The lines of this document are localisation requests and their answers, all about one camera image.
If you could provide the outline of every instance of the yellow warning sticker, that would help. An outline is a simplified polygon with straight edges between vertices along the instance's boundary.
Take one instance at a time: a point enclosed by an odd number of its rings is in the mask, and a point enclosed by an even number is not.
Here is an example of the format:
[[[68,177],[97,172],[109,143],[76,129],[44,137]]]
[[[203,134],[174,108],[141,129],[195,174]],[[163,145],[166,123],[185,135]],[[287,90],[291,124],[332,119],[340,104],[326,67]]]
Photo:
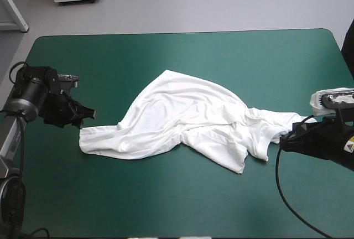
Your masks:
[[[347,143],[344,145],[344,150],[350,153],[353,153],[354,151],[354,136],[351,137]]]

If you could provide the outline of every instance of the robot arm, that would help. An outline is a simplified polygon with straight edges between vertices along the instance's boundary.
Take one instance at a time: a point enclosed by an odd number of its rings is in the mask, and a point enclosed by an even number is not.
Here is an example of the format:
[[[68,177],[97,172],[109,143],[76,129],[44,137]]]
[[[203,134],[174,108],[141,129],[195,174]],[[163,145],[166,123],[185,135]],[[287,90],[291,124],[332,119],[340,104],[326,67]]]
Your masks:
[[[23,221],[25,187],[21,184],[18,192],[20,171],[13,163],[21,137],[20,124],[24,129],[40,116],[47,124],[61,128],[72,124],[80,129],[83,119],[94,118],[96,113],[70,96],[78,76],[59,75],[50,67],[26,63],[17,63],[12,70],[20,64],[24,66],[17,71],[14,89],[2,110],[6,116],[0,123],[0,238],[13,233],[12,227],[18,232]]]
[[[280,138],[282,150],[331,160],[354,170],[354,89],[318,91],[310,104],[314,115],[335,115],[324,116],[321,122],[294,123],[293,136]]]

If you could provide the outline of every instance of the black cable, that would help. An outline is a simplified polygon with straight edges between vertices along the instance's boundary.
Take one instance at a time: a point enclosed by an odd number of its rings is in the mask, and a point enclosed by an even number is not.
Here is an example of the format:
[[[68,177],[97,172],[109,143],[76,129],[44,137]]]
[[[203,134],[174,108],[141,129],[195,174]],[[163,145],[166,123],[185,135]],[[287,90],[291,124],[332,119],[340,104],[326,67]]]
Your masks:
[[[49,231],[48,231],[48,229],[45,228],[45,227],[38,228],[37,230],[31,232],[29,235],[30,235],[30,236],[33,236],[35,233],[40,232],[40,231],[44,231],[44,232],[46,233],[46,237],[47,237],[47,238],[50,238]]]
[[[23,178],[23,165],[24,165],[24,127],[22,124],[22,115],[21,113],[14,113],[13,114],[16,117],[18,126],[20,128],[20,136],[21,136],[21,142],[20,142],[20,151],[21,151],[21,159],[20,159],[20,170],[19,170],[19,176],[18,176],[18,184],[17,184],[17,196],[16,196],[16,202],[15,202],[15,215],[14,219],[12,222],[12,229],[11,229],[11,237],[15,235],[15,229],[16,229],[16,220],[18,217],[18,202],[20,199],[20,189],[22,186],[22,178]]]
[[[298,125],[298,128],[301,127],[302,124],[304,124],[307,120],[309,120],[310,118],[313,118],[314,116],[309,116],[307,118],[305,118],[304,120],[302,120],[299,125]],[[284,138],[284,143],[286,144],[288,139],[298,130],[295,129],[293,131],[291,131],[285,138]],[[275,162],[275,180],[277,182],[277,188],[278,188],[278,191],[279,191],[279,195],[280,197],[282,198],[283,202],[285,203],[285,205],[287,206],[287,208],[300,220],[302,221],[305,225],[307,225],[308,227],[310,227],[312,230],[318,232],[319,234],[323,235],[324,237],[326,238],[333,238],[332,236],[326,234],[325,232],[322,232],[321,230],[319,230],[318,228],[316,228],[315,226],[313,226],[312,224],[310,224],[309,222],[307,222],[304,218],[302,218],[291,206],[290,204],[287,202],[284,194],[283,194],[283,191],[282,191],[282,188],[280,187],[280,183],[279,183],[279,158],[280,158],[280,154],[282,152],[282,147],[280,146],[279,147],[279,150],[278,150],[278,154],[277,154],[277,161]]]
[[[12,82],[13,85],[18,85],[18,83],[16,83],[15,81],[13,81],[13,80],[11,79],[11,73],[12,73],[12,71],[13,71],[15,68],[17,68],[19,65],[28,66],[28,64],[27,64],[26,62],[17,62],[16,64],[14,64],[14,65],[11,67],[10,72],[9,72],[9,79],[10,79],[10,81]]]

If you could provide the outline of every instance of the white cloth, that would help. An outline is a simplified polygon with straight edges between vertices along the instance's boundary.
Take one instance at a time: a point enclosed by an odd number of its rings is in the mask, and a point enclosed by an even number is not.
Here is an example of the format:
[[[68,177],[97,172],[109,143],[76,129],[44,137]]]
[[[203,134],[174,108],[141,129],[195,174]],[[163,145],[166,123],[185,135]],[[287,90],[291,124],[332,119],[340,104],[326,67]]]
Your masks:
[[[88,154],[141,159],[182,142],[241,174],[247,151],[268,160],[269,143],[278,143],[303,119],[297,113],[249,109],[218,84],[166,70],[138,95],[118,125],[83,128],[79,144]]]

